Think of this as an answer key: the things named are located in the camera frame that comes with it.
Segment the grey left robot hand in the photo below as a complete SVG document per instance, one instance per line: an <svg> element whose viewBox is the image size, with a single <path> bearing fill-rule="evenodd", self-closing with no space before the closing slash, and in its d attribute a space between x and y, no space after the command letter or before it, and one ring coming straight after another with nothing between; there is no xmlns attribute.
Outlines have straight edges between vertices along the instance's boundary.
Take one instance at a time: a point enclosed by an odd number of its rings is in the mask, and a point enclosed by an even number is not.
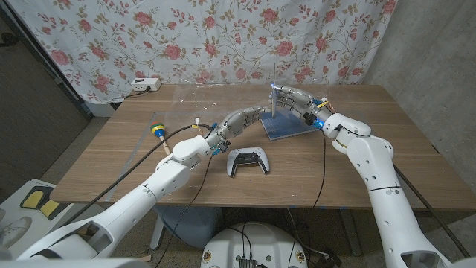
<svg viewBox="0 0 476 268"><path fill-rule="evenodd" d="M216 149L222 144L227 147L230 138L240 135L245 128L259 121L263 113L269 111L267 106L252 106L233 111L211 131L205 141L211 149Z"/></svg>

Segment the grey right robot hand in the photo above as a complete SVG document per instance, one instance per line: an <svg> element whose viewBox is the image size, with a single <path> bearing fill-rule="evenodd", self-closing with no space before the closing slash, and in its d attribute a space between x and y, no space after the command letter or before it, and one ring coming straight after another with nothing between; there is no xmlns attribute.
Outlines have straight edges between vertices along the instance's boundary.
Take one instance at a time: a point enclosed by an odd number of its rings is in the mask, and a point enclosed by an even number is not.
<svg viewBox="0 0 476 268"><path fill-rule="evenodd" d="M271 116L276 118L277 108L289 110L308 126L322 128L325 121L333 115L324 101L314 98L310 93L291 86L271 84Z"/></svg>

